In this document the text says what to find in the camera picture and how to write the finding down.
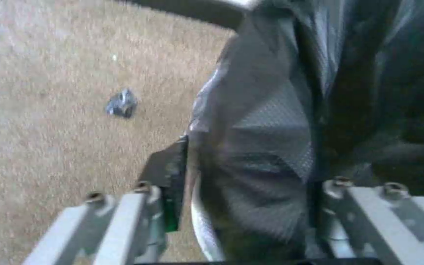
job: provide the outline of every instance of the white metal bar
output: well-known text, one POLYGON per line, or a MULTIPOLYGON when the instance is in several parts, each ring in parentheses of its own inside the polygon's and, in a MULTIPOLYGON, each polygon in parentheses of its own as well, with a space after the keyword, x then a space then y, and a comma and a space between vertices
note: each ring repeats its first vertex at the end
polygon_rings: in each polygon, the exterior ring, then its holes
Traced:
POLYGON ((148 234, 147 196, 146 193, 122 196, 101 242, 94 265, 125 265, 133 263, 135 256, 141 254, 148 240, 140 235, 148 234))

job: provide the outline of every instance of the trash bag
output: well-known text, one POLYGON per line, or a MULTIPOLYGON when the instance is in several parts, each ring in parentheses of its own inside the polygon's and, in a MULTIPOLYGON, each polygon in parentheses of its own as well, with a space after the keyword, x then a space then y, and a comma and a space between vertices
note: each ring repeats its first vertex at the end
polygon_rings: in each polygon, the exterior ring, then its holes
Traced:
POLYGON ((265 1, 237 33, 187 132, 227 260, 315 256, 334 176, 424 195, 424 0, 265 1))

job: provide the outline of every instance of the beige carpet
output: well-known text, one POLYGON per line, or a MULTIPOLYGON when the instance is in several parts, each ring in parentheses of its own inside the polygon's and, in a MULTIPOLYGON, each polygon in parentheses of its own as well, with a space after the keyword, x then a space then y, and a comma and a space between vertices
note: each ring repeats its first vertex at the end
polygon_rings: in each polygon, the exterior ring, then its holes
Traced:
MULTIPOLYGON (((0 0, 0 265, 89 191, 129 191, 187 127, 231 35, 110 0, 0 0), (123 87, 139 98, 129 120, 104 113, 123 87)), ((164 260, 203 259, 188 217, 164 260)))

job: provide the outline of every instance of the gray plastic bag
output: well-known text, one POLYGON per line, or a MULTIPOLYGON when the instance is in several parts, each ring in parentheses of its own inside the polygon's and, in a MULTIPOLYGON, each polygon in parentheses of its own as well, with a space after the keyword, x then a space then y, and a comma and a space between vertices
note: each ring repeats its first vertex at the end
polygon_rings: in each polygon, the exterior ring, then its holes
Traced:
POLYGON ((227 259, 320 255, 308 232, 323 180, 424 194, 424 0, 265 1, 188 134, 211 226, 199 229, 227 259))

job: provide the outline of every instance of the black plastic piece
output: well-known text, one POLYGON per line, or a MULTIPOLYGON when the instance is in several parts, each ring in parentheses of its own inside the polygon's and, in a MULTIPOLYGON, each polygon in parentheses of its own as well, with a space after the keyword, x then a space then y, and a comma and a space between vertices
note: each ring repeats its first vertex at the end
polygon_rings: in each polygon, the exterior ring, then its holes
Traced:
POLYGON ((202 20, 221 27, 236 30, 246 10, 218 0, 128 0, 185 17, 202 20))
POLYGON ((148 181, 162 192, 166 231, 176 231, 181 217, 187 162, 187 135, 167 149, 153 153, 139 181, 148 181))

